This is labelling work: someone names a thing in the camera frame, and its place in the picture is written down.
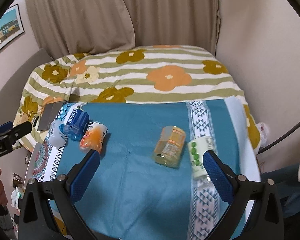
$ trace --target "floral bedspread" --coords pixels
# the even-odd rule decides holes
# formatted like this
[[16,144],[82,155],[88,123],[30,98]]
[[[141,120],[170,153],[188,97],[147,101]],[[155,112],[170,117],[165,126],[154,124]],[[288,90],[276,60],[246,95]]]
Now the floral bedspread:
[[249,138],[258,150],[260,134],[243,91],[205,49],[156,45],[97,55],[79,53],[34,69],[23,89],[14,125],[33,124],[31,134],[19,140],[32,151],[47,135],[37,127],[45,105],[51,102],[167,103],[229,96],[236,96],[244,105]]

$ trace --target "clear bottle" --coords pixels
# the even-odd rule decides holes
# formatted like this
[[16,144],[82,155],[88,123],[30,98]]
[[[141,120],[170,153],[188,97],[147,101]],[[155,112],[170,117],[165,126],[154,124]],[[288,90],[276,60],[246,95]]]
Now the clear bottle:
[[155,162],[167,167],[178,168],[185,138],[185,132],[179,127],[164,127],[154,149]]
[[49,143],[56,147],[63,147],[66,143],[66,136],[63,133],[64,123],[60,120],[54,120],[50,125]]

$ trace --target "white bottle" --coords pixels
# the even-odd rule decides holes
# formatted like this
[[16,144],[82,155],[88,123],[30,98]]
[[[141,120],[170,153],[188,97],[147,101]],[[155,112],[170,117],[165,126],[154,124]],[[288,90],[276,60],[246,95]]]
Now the white bottle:
[[50,125],[49,143],[56,148],[63,147],[66,143],[66,136],[62,132],[63,127],[64,123],[60,120],[54,120]]

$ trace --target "jeans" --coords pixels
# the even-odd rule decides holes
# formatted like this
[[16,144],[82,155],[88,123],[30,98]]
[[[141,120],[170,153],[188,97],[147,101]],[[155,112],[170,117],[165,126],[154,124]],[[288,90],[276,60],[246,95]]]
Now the jeans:
[[299,163],[277,171],[261,174],[261,181],[273,179],[276,183],[282,206],[283,217],[288,218],[300,212]]

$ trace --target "person's hand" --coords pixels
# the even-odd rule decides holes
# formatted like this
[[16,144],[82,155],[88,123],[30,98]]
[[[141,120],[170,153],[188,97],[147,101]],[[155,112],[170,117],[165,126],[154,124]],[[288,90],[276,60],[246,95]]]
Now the person's hand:
[[6,193],[4,192],[4,186],[2,181],[0,180],[0,205],[6,206],[8,204],[8,199],[6,196]]

